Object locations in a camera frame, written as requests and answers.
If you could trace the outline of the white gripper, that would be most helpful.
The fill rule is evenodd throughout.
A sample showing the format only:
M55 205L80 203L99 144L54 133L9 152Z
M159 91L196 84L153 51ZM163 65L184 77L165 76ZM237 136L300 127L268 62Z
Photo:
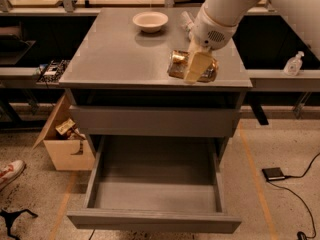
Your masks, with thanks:
M191 29L192 37L188 52L192 53L184 73L184 81L196 83L202 74L212 65L213 58L208 52L198 52L200 45L218 50L225 47L237 30L235 26L224 26L212 20L201 8Z

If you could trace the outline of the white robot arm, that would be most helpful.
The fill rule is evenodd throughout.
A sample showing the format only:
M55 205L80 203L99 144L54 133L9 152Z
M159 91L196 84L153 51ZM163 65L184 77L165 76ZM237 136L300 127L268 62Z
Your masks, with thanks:
M261 0L205 0L189 34L184 81L197 82L213 62L212 52L227 45L244 15ZM320 58L320 0L267 0Z

